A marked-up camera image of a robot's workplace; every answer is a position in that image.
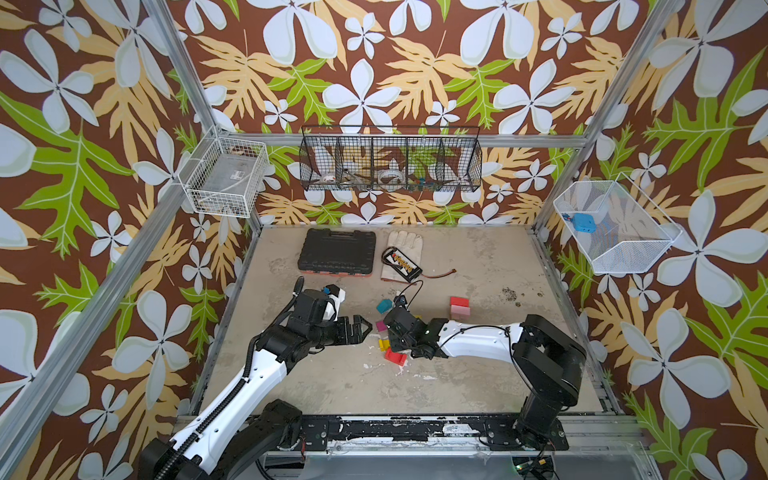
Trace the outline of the pink wood block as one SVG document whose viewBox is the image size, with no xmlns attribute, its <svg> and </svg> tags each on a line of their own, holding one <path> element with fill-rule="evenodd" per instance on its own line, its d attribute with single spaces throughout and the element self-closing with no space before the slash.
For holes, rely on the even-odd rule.
<svg viewBox="0 0 768 480">
<path fill-rule="evenodd" d="M 450 315 L 454 320 L 468 320 L 471 317 L 471 309 L 467 306 L 451 305 Z"/>
</svg>

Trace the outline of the red rectangular wood block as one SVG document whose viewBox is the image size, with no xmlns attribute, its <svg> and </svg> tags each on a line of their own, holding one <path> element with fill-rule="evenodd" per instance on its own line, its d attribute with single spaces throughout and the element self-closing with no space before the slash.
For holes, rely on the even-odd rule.
<svg viewBox="0 0 768 480">
<path fill-rule="evenodd" d="M 452 296 L 450 298 L 450 305 L 468 308 L 470 306 L 470 301 L 467 298 Z"/>
</svg>

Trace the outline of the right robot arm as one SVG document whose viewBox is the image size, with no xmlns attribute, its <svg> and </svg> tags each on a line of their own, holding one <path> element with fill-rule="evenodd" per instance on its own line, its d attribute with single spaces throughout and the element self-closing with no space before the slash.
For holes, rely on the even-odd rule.
<svg viewBox="0 0 768 480">
<path fill-rule="evenodd" d="M 521 323 L 470 325 L 444 318 L 426 323 L 400 301 L 384 318 L 390 347 L 414 359 L 476 357 L 513 365 L 530 393 L 511 427 L 513 441 L 542 450 L 554 444 L 558 415 L 578 403 L 586 350 L 538 314 Z"/>
</svg>

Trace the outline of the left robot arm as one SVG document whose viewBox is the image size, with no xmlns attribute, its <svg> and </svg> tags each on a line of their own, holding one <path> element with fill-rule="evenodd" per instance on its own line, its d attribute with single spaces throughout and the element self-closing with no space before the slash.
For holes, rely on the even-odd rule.
<svg viewBox="0 0 768 480">
<path fill-rule="evenodd" d="M 243 368 L 193 421 L 168 442 L 153 440 L 140 455 L 141 479 L 233 479 L 280 444 L 294 447 L 302 413 L 271 403 L 253 425 L 247 418 L 296 364 L 330 346 L 362 343 L 373 326 L 345 317 L 343 289 L 295 288 L 291 300 L 248 344 Z"/>
</svg>

